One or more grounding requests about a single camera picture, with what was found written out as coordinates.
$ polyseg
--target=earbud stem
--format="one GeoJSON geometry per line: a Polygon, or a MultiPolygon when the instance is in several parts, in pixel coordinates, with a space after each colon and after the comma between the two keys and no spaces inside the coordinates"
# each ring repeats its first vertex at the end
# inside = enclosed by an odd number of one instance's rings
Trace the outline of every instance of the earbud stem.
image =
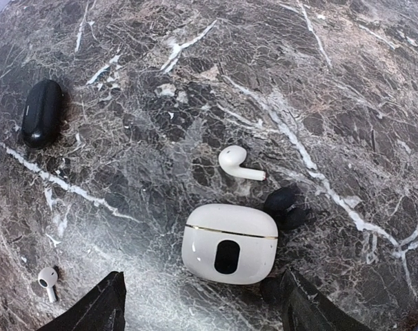
{"type": "Polygon", "coordinates": [[[228,171],[227,173],[234,177],[252,179],[254,181],[263,181],[264,179],[266,179],[266,173],[261,170],[253,170],[253,169],[238,167],[238,168],[228,171]]]}
{"type": "Polygon", "coordinates": [[[46,292],[48,293],[48,298],[50,299],[51,303],[56,302],[56,293],[54,293],[54,288],[46,288],[46,292]]]}

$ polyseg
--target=dark marble countertop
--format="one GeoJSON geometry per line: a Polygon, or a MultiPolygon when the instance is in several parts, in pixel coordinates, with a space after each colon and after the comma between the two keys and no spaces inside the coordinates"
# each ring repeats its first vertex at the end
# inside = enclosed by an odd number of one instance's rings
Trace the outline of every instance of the dark marble countertop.
{"type": "Polygon", "coordinates": [[[295,185],[296,268],[373,330],[418,319],[418,1],[16,0],[0,14],[0,330],[33,330],[112,270],[127,330],[281,329],[257,286],[181,262],[190,212],[295,185]],[[61,138],[19,140],[31,87],[68,91],[61,138]],[[248,150],[265,182],[217,164],[248,150]],[[57,265],[60,301],[36,282],[57,265]]]}

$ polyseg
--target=white earbud case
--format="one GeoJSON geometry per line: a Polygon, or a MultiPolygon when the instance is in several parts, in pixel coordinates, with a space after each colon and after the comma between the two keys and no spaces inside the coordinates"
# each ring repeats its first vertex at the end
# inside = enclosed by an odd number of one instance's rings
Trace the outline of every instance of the white earbud case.
{"type": "Polygon", "coordinates": [[[264,212],[238,205],[203,205],[186,222],[181,256],[201,278],[254,284],[272,270],[277,242],[277,225],[264,212]]]}

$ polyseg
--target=earphone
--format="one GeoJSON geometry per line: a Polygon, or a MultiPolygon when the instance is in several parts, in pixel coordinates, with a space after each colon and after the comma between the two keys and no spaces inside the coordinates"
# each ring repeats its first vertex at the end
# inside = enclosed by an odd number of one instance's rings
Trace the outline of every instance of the earphone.
{"type": "Polygon", "coordinates": [[[240,146],[229,146],[221,151],[218,156],[218,162],[221,169],[234,177],[253,179],[263,181],[266,179],[266,173],[261,170],[241,168],[239,165],[246,160],[247,152],[240,146]]]}
{"type": "Polygon", "coordinates": [[[39,281],[39,285],[43,288],[46,288],[46,292],[48,293],[48,298],[50,298],[50,302],[56,302],[56,294],[54,293],[53,288],[53,286],[56,285],[57,279],[59,278],[56,270],[50,267],[44,268],[40,271],[39,276],[37,278],[39,281]]]}

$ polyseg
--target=earbud case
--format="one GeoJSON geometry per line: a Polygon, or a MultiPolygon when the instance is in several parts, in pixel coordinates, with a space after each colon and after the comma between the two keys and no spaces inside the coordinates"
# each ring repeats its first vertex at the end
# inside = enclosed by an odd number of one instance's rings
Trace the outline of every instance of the earbud case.
{"type": "Polygon", "coordinates": [[[277,226],[264,212],[238,205],[203,205],[188,217],[181,257],[198,277],[254,284],[272,270],[277,242],[277,226]]]}
{"type": "Polygon", "coordinates": [[[22,120],[22,139],[30,148],[50,145],[59,133],[63,93],[50,79],[38,82],[28,94],[22,120]]]}

